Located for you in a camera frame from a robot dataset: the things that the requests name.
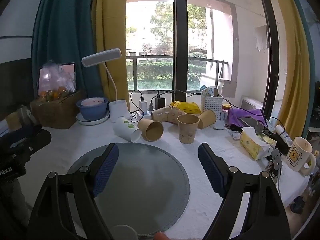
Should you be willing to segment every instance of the white lamp base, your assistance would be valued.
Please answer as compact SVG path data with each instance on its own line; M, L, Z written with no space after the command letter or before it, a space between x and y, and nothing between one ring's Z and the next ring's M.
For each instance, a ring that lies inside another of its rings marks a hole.
M115 123L118 118L129 119L131 114L126 100L118 100L109 103L110 121Z

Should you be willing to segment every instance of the green hedge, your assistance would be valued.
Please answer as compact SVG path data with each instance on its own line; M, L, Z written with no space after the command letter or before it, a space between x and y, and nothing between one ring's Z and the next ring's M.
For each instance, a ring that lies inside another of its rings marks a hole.
M188 79L200 79L200 74L206 72L205 66L188 64ZM127 63L128 81L133 81L133 65ZM137 80L172 79L171 62L143 62L137 64Z
M188 54L189 57L206 58L199 52ZM200 89L201 73L206 72L206 62L199 60L188 61L188 90ZM127 61L127 78L129 90L133 90L133 63ZM172 88L172 59L164 62L146 60L137 64L138 89L171 89Z

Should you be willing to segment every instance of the white charger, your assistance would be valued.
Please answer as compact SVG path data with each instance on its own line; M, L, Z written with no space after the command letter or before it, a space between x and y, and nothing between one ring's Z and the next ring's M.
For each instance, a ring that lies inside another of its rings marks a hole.
M143 96L139 100L139 108L143 111L143 114L147 114L147 101L144 100Z

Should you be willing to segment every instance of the purple cloth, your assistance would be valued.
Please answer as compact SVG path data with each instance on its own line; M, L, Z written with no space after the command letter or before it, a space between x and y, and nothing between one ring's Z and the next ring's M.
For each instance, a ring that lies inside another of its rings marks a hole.
M254 120L262 123L265 127L268 127L261 109L243 110L236 107L232 107L229 109L229 125L234 124L238 127L244 127L242 122L239 120L239 117L252 117Z

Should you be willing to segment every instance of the white bowl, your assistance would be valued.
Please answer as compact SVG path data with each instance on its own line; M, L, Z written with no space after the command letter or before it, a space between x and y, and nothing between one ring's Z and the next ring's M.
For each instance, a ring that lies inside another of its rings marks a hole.
M82 106L96 106L104 103L103 98L87 98L81 102Z

